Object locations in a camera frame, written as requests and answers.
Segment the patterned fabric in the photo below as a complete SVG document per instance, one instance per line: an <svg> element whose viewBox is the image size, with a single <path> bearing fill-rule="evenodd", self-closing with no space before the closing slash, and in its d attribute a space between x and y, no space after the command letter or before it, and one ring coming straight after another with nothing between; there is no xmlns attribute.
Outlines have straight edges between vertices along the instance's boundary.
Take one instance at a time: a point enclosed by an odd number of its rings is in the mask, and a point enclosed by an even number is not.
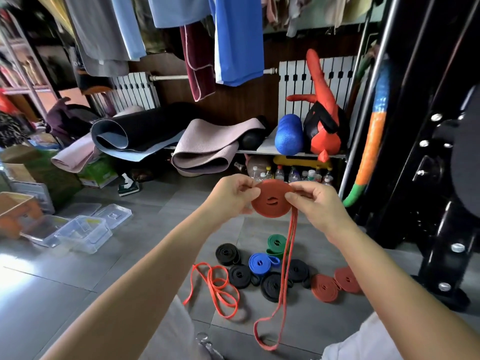
<svg viewBox="0 0 480 360"><path fill-rule="evenodd" d="M0 111L0 147L5 149L27 141L28 134L18 120Z"/></svg>

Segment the person's left hand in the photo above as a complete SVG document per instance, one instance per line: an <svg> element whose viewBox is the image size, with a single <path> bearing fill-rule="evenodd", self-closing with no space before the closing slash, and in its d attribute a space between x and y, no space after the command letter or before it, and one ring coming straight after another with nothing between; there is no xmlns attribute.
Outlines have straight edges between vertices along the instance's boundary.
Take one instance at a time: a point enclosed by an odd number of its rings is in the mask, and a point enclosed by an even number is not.
<svg viewBox="0 0 480 360"><path fill-rule="evenodd" d="M223 224L239 214L251 214L247 207L260 195L260 188L247 175L234 174L221 178L200 209L208 212L211 219Z"/></svg>

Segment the blue rolled band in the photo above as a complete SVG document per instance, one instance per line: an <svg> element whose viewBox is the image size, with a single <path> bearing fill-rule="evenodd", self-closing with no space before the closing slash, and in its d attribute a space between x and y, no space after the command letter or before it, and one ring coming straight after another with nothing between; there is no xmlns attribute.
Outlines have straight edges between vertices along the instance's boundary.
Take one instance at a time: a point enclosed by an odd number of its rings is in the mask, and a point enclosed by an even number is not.
<svg viewBox="0 0 480 360"><path fill-rule="evenodd" d="M275 256L267 255L264 252L253 254L248 260L250 271L258 276L267 273L272 265L280 265L280 259Z"/></svg>

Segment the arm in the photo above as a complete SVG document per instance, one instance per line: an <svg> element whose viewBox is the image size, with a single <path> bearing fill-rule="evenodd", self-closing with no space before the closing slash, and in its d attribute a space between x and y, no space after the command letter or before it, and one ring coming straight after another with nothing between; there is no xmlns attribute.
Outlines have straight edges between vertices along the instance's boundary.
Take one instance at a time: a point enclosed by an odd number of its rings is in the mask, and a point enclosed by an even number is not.
<svg viewBox="0 0 480 360"><path fill-rule="evenodd" d="M480 336L358 229L332 187L291 185L301 195L286 199L339 248L403 359L478 359Z"/></svg>
<svg viewBox="0 0 480 360"><path fill-rule="evenodd" d="M245 205L260 194L254 184L240 174L222 178L207 200L98 297L42 360L138 359L210 234L239 213L251 213Z"/></svg>

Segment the person's right hand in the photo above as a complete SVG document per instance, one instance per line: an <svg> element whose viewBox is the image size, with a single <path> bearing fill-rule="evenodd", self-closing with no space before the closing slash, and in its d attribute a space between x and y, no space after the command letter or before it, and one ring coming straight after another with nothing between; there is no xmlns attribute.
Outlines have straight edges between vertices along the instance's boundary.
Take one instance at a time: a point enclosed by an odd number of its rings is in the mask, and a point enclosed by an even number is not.
<svg viewBox="0 0 480 360"><path fill-rule="evenodd" d="M285 199L333 244L337 234L357 229L333 187L311 181L292 182L290 186L296 193L285 193Z"/></svg>

